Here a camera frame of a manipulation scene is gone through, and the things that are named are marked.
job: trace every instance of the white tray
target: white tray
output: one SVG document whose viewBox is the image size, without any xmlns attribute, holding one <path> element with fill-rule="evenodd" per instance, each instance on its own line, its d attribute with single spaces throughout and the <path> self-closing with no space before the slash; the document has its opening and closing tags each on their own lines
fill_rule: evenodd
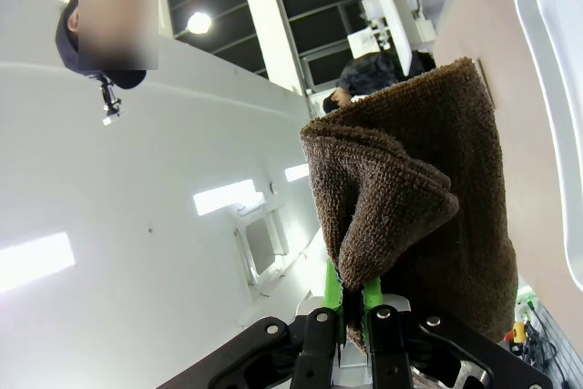
<svg viewBox="0 0 583 389">
<path fill-rule="evenodd" d="M 583 0 L 515 2 L 555 144 L 567 263 L 583 291 Z"/>
</svg>

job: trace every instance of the white pillar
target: white pillar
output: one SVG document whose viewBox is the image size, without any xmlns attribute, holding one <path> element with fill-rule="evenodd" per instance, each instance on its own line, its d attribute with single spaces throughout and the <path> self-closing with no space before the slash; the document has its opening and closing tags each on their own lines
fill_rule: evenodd
<svg viewBox="0 0 583 389">
<path fill-rule="evenodd" d="M 277 0 L 247 0 L 270 81 L 302 95 L 302 79 Z"/>
<path fill-rule="evenodd" d="M 158 0 L 158 32 L 161 36 L 174 38 L 168 0 Z"/>
<path fill-rule="evenodd" d="M 412 47 L 418 47 L 422 43 L 409 4 L 407 4 L 407 0 L 379 0 L 379 2 L 387 25 L 389 25 L 403 73 L 409 75 L 413 59 Z"/>
</svg>

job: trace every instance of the brown towel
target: brown towel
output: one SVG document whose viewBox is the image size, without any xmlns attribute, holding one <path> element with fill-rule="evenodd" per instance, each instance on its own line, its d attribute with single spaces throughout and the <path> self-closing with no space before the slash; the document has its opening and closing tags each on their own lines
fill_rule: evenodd
<svg viewBox="0 0 583 389">
<path fill-rule="evenodd" d="M 345 290 L 382 276 L 383 292 L 442 309 L 494 341 L 512 329 L 517 264 L 502 153 L 470 59 L 314 120 L 301 137 Z M 359 322 L 347 322 L 358 342 Z"/>
</svg>

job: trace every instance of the black metal bracket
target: black metal bracket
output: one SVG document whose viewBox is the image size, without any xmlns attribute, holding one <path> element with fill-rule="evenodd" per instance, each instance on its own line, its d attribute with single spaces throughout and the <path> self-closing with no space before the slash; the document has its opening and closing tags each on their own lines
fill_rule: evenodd
<svg viewBox="0 0 583 389">
<path fill-rule="evenodd" d="M 119 106 L 121 105 L 121 99 L 118 99 L 113 92 L 113 82 L 105 76 L 98 77 L 101 82 L 101 95 L 103 96 L 103 102 L 105 103 L 105 110 L 109 117 L 115 116 L 119 113 Z"/>
<path fill-rule="evenodd" d="M 373 389 L 413 389 L 412 366 L 447 387 L 553 387 L 547 376 L 442 312 L 381 305 L 367 318 Z M 328 308 L 290 325 L 262 319 L 158 389 L 268 389 L 290 378 L 291 389 L 329 389 L 339 323 Z M 479 369 L 486 383 L 466 379 L 462 363 Z"/>
</svg>

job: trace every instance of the yellow object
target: yellow object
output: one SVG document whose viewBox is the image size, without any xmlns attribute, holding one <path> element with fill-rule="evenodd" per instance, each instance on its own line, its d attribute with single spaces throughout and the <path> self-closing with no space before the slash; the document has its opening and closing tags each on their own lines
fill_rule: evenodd
<svg viewBox="0 0 583 389">
<path fill-rule="evenodd" d="M 523 322 L 514 322 L 514 343 L 523 343 L 527 340 L 525 325 Z"/>
</svg>

